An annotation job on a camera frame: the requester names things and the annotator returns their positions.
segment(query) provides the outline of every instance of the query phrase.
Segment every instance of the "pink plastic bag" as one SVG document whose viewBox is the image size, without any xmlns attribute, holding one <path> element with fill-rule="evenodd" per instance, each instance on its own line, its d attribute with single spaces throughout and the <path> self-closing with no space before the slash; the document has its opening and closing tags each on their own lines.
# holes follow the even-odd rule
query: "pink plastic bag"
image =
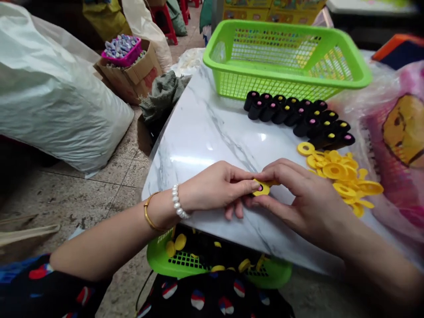
<svg viewBox="0 0 424 318">
<path fill-rule="evenodd" d="M 424 61 L 398 71 L 372 64 L 373 83 L 342 92 L 330 108 L 352 126 L 351 147 L 383 195 L 370 197 L 375 217 L 424 242 Z"/>
</svg>

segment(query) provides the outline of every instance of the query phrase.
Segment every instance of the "pearl bracelet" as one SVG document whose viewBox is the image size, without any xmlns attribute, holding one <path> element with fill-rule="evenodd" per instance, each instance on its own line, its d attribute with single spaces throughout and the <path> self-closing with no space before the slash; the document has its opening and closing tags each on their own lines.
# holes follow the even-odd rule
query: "pearl bracelet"
<svg viewBox="0 0 424 318">
<path fill-rule="evenodd" d="M 178 197 L 178 184 L 172 187 L 172 202 L 174 203 L 174 208 L 177 209 L 177 215 L 182 219 L 189 219 L 188 215 L 182 208 L 180 204 L 180 198 Z"/>
</svg>

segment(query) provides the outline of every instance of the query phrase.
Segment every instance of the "white sack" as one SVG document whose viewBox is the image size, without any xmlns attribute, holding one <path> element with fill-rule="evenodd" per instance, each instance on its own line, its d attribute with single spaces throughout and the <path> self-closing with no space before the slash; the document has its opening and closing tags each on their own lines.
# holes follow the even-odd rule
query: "white sack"
<svg viewBox="0 0 424 318">
<path fill-rule="evenodd" d="M 88 49 L 66 36 L 73 52 Z M 84 57 L 40 34 L 23 7 L 0 3 L 0 43 L 0 134 L 87 174 L 105 166 L 133 110 L 86 67 L 91 61 L 81 66 Z"/>
<path fill-rule="evenodd" d="M 122 0 L 122 9 L 132 34 L 153 44 L 163 73 L 168 73 L 172 65 L 172 55 L 167 38 L 151 19 L 144 0 Z"/>
</svg>

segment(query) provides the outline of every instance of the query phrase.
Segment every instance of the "hand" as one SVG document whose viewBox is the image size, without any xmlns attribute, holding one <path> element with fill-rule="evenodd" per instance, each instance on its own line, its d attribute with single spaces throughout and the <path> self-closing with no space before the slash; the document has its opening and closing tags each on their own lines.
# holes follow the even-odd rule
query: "hand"
<svg viewBox="0 0 424 318">
<path fill-rule="evenodd" d="M 340 253 L 350 230 L 365 226 L 328 180 L 290 160 L 267 165 L 255 178 L 275 180 L 296 198 L 288 205 L 270 196 L 258 196 L 246 200 L 248 207 L 260 205 L 270 210 L 303 238 L 333 254 Z"/>
<path fill-rule="evenodd" d="M 228 220 L 235 215 L 243 218 L 241 197 L 259 188 L 254 174 L 219 161 L 179 186 L 182 208 L 187 212 L 225 207 Z"/>
</svg>

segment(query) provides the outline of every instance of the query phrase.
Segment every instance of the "white marble surface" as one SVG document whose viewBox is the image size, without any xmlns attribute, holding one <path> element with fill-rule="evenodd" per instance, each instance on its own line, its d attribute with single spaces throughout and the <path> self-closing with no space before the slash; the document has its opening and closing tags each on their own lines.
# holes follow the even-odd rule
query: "white marble surface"
<svg viewBox="0 0 424 318">
<path fill-rule="evenodd" d="M 219 97 L 212 71 L 203 65 L 185 89 L 163 132 L 142 199 L 182 183 L 220 160 L 252 172 L 261 171 L 268 163 L 283 157 L 306 166 L 305 157 L 296 150 L 301 141 L 288 127 L 248 119 L 243 102 Z M 287 204 L 294 199 L 282 185 L 273 186 L 271 195 Z M 311 245 L 274 215 L 246 208 L 244 215 L 242 220 L 228 222 L 221 212 L 197 212 L 185 223 L 320 273 L 337 276 L 342 272 L 340 259 Z M 422 262 L 370 212 L 362 220 L 408 257 Z"/>
</svg>

